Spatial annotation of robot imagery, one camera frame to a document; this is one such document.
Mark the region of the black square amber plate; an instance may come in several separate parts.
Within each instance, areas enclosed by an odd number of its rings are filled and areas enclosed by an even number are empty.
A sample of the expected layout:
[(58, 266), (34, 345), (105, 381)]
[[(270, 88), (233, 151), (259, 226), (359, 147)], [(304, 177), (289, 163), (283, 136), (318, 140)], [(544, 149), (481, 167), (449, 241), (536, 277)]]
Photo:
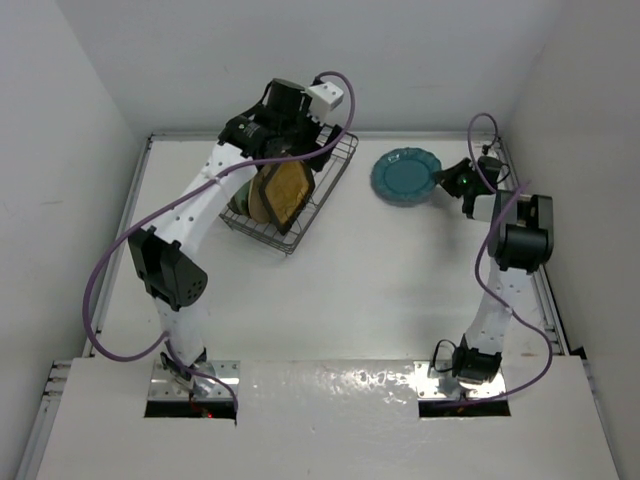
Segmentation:
[(259, 197), (269, 221), (286, 235), (311, 198), (315, 181), (311, 168), (303, 161), (266, 165), (258, 187)]

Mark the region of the teal scalloped plate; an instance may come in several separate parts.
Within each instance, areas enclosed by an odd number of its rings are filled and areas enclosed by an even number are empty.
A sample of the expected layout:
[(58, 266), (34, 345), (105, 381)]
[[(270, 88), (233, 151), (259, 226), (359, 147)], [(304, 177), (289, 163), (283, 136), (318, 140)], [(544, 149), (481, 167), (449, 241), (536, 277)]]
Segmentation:
[(388, 204), (415, 206), (429, 200), (436, 187), (435, 174), (441, 169), (441, 161), (430, 151), (417, 147), (396, 148), (374, 163), (370, 185)]

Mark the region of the tan bird plate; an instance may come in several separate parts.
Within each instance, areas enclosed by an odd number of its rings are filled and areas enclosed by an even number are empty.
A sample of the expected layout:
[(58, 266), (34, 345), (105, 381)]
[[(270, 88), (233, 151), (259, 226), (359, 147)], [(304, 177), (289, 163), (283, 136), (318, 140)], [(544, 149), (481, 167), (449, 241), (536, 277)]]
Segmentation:
[(263, 181), (264, 176), (261, 173), (257, 174), (251, 180), (248, 194), (249, 216), (257, 224), (268, 224), (270, 222), (270, 215), (260, 196), (260, 187), (262, 186)]

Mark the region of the beige tree pattern plate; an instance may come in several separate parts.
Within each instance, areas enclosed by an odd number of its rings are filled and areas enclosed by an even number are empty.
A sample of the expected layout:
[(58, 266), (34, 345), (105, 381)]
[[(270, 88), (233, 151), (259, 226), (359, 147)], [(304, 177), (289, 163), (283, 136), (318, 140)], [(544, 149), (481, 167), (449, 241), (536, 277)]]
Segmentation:
[(236, 202), (235, 196), (232, 196), (228, 202), (228, 208), (237, 215), (242, 215), (242, 211)]

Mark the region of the light blue flower plate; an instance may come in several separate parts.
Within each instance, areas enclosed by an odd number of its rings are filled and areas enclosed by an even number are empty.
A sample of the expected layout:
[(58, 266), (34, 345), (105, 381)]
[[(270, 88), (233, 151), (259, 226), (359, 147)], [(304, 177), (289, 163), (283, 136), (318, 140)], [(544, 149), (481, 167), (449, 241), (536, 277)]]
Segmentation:
[(242, 211), (242, 215), (249, 218), (249, 194), (251, 191), (251, 182), (245, 183), (235, 194), (236, 202)]

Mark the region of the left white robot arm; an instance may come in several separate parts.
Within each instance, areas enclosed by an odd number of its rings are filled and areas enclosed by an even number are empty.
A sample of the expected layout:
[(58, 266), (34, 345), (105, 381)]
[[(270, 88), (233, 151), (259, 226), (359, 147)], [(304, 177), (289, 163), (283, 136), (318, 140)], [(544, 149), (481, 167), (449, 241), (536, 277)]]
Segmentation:
[(268, 165), (325, 159), (345, 134), (336, 127), (324, 145), (317, 138), (344, 100), (349, 81), (322, 72), (308, 87), (275, 78), (260, 100), (226, 122), (205, 165), (182, 196), (142, 221), (128, 237), (135, 272), (158, 311), (167, 354), (180, 370), (205, 360), (194, 304), (207, 273), (196, 264), (199, 247), (232, 195)]

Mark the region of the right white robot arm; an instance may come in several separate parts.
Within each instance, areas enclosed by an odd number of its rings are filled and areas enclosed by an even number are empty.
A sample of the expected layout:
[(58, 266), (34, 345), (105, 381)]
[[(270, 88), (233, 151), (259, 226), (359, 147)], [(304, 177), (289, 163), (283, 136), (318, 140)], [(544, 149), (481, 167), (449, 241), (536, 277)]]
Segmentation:
[(499, 161), (482, 156), (478, 167), (465, 159), (435, 174), (438, 185), (450, 195), (463, 199), (463, 212), (473, 216), (475, 200), (488, 195), (483, 174), (495, 190), (490, 227), (476, 262), (490, 259), (487, 281), (475, 274), (484, 290), (479, 309), (460, 344), (454, 349), (451, 374), (467, 383), (489, 382), (502, 362), (504, 337), (511, 319), (512, 304), (530, 277), (551, 258), (554, 248), (554, 204), (547, 195), (526, 195), (520, 190), (498, 187)]

